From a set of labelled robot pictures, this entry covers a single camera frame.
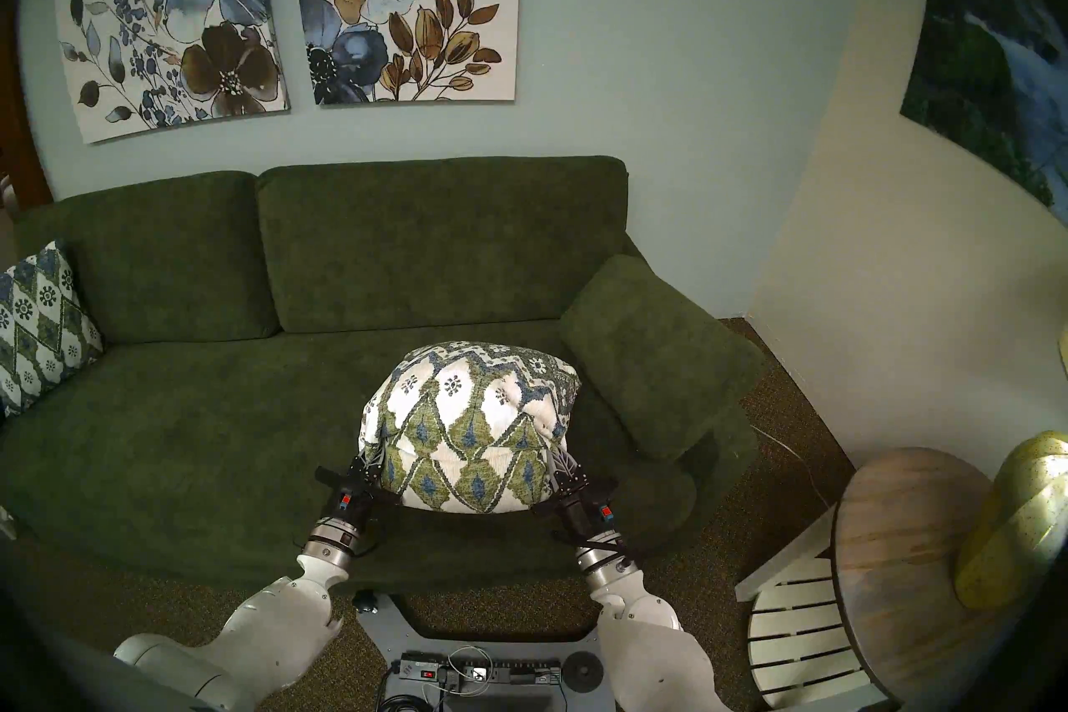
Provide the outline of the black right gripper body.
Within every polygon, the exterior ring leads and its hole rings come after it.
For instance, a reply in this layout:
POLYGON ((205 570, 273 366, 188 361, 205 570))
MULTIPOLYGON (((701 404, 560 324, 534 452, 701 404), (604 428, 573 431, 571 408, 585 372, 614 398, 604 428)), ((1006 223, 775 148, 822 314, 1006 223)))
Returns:
POLYGON ((618 488, 614 477, 595 476, 594 495, 571 495, 543 500, 532 506, 538 518, 555 516, 563 531, 554 535, 580 550, 621 550, 621 533, 615 528, 610 502, 618 488))

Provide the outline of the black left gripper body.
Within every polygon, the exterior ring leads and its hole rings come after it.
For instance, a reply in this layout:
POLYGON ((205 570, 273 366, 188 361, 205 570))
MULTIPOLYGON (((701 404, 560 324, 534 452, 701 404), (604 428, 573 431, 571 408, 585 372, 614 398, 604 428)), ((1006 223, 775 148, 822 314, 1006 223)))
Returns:
POLYGON ((339 488, 339 475, 344 473, 326 466, 317 466, 315 470, 315 480, 330 490, 321 507, 319 523, 333 520, 348 525, 346 531, 349 533, 363 533, 376 506, 402 505, 402 494, 383 491, 374 481, 372 488, 339 488))

